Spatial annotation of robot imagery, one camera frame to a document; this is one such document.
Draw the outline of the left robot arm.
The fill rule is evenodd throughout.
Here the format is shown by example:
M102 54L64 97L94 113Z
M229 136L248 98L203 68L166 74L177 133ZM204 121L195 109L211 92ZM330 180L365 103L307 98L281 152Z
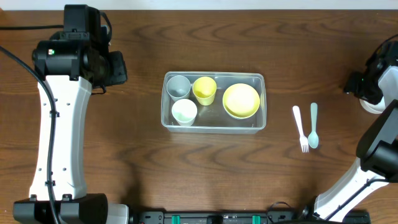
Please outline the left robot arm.
M95 89L123 84L123 55L109 50L111 24L85 4L64 8L63 30L40 41L30 72L41 104L37 167L27 199L16 201L20 223L128 223L129 207L87 191L83 168L85 116Z

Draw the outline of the yellow plastic bowl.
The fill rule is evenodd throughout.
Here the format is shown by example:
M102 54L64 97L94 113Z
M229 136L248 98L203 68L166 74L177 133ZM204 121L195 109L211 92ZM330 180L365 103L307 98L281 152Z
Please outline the yellow plastic bowl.
M224 110L234 119L247 119L256 114L260 107L260 96L250 85L237 83L223 93Z

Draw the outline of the mint green plastic spoon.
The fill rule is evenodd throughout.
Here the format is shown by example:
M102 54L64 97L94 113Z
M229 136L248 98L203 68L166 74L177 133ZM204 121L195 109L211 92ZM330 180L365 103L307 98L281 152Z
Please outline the mint green plastic spoon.
M308 136L308 143L312 149L316 149L319 145L319 137L317 134L318 105L316 103L311 103L310 112L311 112L312 130Z

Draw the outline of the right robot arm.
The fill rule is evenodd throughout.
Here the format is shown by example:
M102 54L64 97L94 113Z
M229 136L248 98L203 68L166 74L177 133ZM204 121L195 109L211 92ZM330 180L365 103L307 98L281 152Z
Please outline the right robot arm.
M363 72L353 72L343 88L378 118L363 134L356 159L332 188L303 210L308 220L342 222L368 195L397 183L397 36L384 40L366 61Z

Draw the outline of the pink plastic fork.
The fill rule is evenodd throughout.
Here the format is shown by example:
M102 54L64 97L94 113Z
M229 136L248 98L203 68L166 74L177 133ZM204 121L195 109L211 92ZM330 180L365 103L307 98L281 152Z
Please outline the pink plastic fork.
M298 133L299 133L299 141L300 141L301 150L303 153L308 153L309 152L309 143L308 143L308 138L304 135L304 132L303 132L300 108L297 105L295 105L292 107L292 111L294 114L295 122L296 122Z

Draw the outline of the grey plastic cup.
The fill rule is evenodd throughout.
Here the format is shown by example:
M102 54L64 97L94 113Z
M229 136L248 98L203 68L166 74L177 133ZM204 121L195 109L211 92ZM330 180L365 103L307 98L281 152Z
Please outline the grey plastic cup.
M167 82L166 90L173 101L188 99L191 83L185 76L176 75Z

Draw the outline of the white plastic bowl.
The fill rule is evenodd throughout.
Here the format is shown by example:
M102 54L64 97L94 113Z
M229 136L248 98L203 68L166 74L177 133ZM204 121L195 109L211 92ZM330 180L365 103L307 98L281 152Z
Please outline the white plastic bowl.
M360 100L359 102L367 112L372 114L381 114L386 109L384 98L382 98L382 100L376 105L364 100Z

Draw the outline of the white plastic cup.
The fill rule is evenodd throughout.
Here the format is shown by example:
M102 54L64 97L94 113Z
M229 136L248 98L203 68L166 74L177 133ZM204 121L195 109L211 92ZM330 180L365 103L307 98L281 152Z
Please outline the white plastic cup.
M188 99L176 101L172 106L172 116L181 126L191 126L197 116L196 104Z

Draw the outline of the yellow plastic cup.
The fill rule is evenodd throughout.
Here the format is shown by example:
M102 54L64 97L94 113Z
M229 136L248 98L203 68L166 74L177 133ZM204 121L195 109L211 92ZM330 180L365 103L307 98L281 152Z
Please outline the yellow plastic cup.
M211 77L200 77L193 83L193 94L203 106L209 106L214 102L217 85Z

